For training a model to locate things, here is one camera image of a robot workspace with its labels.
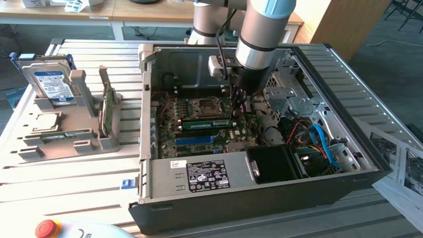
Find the red button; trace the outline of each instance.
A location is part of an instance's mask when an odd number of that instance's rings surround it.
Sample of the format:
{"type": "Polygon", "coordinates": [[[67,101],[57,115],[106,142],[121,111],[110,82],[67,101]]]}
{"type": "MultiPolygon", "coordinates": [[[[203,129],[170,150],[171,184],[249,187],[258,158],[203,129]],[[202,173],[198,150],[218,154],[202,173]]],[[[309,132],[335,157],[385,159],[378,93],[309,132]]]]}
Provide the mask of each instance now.
{"type": "Polygon", "coordinates": [[[55,234],[57,230],[58,224],[53,220],[45,220],[35,230],[35,236],[38,238],[49,238],[55,234]]]}

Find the blue cable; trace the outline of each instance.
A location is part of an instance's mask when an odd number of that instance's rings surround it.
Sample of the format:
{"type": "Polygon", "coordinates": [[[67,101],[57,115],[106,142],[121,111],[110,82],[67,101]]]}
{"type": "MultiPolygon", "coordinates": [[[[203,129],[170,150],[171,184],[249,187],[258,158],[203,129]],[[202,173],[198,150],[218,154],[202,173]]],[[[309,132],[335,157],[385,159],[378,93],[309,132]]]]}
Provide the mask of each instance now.
{"type": "MultiPolygon", "coordinates": [[[[325,153],[326,153],[326,155],[327,155],[327,157],[329,157],[330,163],[331,163],[331,164],[335,166],[335,168],[338,169],[338,167],[339,167],[339,166],[338,166],[338,163],[335,162],[333,153],[331,153],[331,151],[330,151],[330,149],[329,149],[329,145],[327,145],[327,143],[326,143],[326,138],[325,138],[323,129],[322,129],[322,127],[321,127],[318,124],[313,124],[310,127],[314,127],[314,128],[318,130],[325,153]]],[[[310,132],[310,136],[311,136],[313,143],[314,143],[315,145],[318,145],[318,140],[317,140],[315,133],[314,133],[314,132],[310,132]]]]}

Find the emergency stop button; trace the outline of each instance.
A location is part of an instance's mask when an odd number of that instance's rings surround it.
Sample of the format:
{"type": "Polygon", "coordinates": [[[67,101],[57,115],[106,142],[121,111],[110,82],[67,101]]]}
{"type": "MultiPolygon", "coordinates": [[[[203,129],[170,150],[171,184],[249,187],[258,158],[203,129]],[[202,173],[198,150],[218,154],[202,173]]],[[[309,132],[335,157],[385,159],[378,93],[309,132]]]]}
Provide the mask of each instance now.
{"type": "Polygon", "coordinates": [[[41,222],[37,230],[35,236],[38,238],[51,238],[61,231],[61,226],[53,220],[45,220],[41,222]]]}

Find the metal table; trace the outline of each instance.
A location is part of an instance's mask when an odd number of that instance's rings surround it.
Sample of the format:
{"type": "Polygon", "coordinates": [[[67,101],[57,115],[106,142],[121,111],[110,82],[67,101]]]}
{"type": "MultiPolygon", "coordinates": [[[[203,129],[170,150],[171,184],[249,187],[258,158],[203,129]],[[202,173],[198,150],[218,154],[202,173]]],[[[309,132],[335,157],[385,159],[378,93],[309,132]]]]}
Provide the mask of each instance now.
{"type": "MultiPolygon", "coordinates": [[[[126,196],[119,190],[122,180],[134,178],[141,169],[141,43],[147,42],[66,40],[62,45],[50,45],[46,55],[74,55],[77,67],[87,72],[87,85],[94,94],[103,92],[98,67],[101,64],[109,67],[114,87],[123,94],[122,151],[127,153],[125,156],[110,153],[35,163],[25,163],[10,154],[9,139],[17,136],[19,127],[26,124],[27,112],[35,106],[31,101],[35,94],[29,88],[0,137],[0,151],[5,153],[0,162],[3,214],[14,214],[19,210],[58,219],[109,223],[143,237],[127,208],[119,205],[126,196]]],[[[333,49],[323,45],[302,45],[301,48],[352,115],[423,148],[333,49]]],[[[331,206],[154,237],[189,234],[199,237],[423,237],[374,188],[353,192],[331,206]]]]}

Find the motherboard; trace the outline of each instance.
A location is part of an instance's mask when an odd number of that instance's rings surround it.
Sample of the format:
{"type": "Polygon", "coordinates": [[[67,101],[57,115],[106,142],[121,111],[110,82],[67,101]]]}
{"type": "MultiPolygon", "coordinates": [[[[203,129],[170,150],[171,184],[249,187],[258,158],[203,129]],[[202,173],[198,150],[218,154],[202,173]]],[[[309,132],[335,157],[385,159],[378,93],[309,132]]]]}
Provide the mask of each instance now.
{"type": "Polygon", "coordinates": [[[158,158],[243,151],[261,144],[259,122],[253,114],[231,117],[225,88],[153,93],[157,107],[158,158]]]}

